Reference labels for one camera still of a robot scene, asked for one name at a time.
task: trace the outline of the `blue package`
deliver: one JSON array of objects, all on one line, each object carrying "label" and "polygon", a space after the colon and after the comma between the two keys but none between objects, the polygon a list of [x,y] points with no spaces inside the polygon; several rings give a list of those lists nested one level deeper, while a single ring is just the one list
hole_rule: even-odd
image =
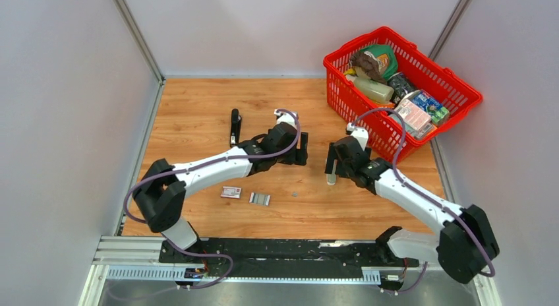
[{"label": "blue package", "polygon": [[450,118],[448,109],[424,90],[416,90],[414,93],[410,94],[408,99],[423,109],[423,111],[427,112],[431,116],[431,121],[437,127],[441,126]]}]

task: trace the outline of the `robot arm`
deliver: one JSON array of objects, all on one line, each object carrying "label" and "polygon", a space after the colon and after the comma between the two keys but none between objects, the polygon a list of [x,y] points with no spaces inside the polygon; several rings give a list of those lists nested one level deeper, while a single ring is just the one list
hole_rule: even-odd
[{"label": "robot arm", "polygon": [[[389,162],[382,158],[369,158],[370,152],[365,148],[368,133],[364,128],[352,127],[350,124],[347,130],[350,134],[348,137],[330,145],[326,174],[348,177],[356,186],[398,204],[424,222],[434,233],[428,235],[412,233],[400,227],[389,228],[376,240],[377,245],[385,246],[386,258],[414,258],[438,262],[454,280],[464,284],[470,282],[486,263],[463,228],[451,214],[441,209],[443,206],[436,206],[404,185],[395,175]],[[337,161],[335,173],[332,172],[333,161]],[[463,208],[441,199],[406,178],[401,172],[398,173],[408,185],[462,218],[491,260],[499,254],[499,247],[483,210],[475,205]]]},{"label": "robot arm", "polygon": [[260,142],[255,137],[222,154],[195,162],[171,165],[165,159],[155,161],[144,179],[167,171],[182,170],[182,173],[143,184],[132,194],[150,230],[162,233],[180,248],[187,249],[198,240],[192,226],[181,216],[187,197],[229,179],[268,171],[276,163],[306,165],[307,133],[301,133],[300,148],[295,145],[281,155],[257,158],[280,152],[297,138],[294,118],[284,112],[275,111],[274,114],[276,125],[268,134],[260,136]]}]

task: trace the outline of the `red basket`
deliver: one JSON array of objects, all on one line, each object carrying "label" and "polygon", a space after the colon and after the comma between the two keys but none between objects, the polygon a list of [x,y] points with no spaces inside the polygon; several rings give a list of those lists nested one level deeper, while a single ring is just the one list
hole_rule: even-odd
[{"label": "red basket", "polygon": [[[343,75],[343,72],[349,69],[349,58],[355,52],[372,44],[392,46],[398,61],[398,72],[403,72],[415,86],[426,90],[450,111],[449,120],[425,138],[417,140],[412,136],[406,136],[398,161],[406,158],[439,133],[454,127],[466,117],[472,107],[483,100],[478,91],[457,78],[450,69],[443,69],[417,51],[415,44],[408,42],[388,27],[380,27],[370,34],[364,34],[347,42],[324,58],[328,105],[347,122],[353,122],[357,116],[379,107]],[[358,125],[368,131],[368,144],[371,148],[379,156],[392,161],[399,144],[401,125],[389,118],[384,111],[366,116]]]}]

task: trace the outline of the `plastic bottle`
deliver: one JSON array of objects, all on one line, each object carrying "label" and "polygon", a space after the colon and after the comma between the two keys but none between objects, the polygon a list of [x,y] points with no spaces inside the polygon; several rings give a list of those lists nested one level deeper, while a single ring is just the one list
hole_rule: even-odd
[{"label": "plastic bottle", "polygon": [[390,103],[390,98],[392,98],[392,94],[394,93],[392,87],[375,82],[370,78],[362,78],[353,75],[346,75],[345,77],[353,82],[355,88],[360,90],[363,95],[367,96],[373,102],[379,104]]}]

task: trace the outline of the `wooden floor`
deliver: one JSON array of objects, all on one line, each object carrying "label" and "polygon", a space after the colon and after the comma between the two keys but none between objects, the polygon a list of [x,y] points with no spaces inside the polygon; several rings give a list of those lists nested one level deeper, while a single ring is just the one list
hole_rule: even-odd
[{"label": "wooden floor", "polygon": [[[297,111],[309,133],[308,164],[278,164],[270,171],[223,185],[241,187],[241,199],[220,198],[221,185],[188,198],[183,216],[201,237],[375,239],[390,226],[429,232],[399,206],[357,188],[348,179],[326,184],[329,142],[345,136],[345,122],[326,103],[323,79],[168,80],[148,143],[140,177],[150,164],[195,161],[229,149],[231,109],[243,116],[241,140],[275,125],[273,111]],[[409,178],[443,196],[429,146],[399,165]],[[269,206],[249,204],[251,192],[271,195]],[[139,214],[134,202],[131,212]],[[123,235],[152,235],[127,220]]]}]

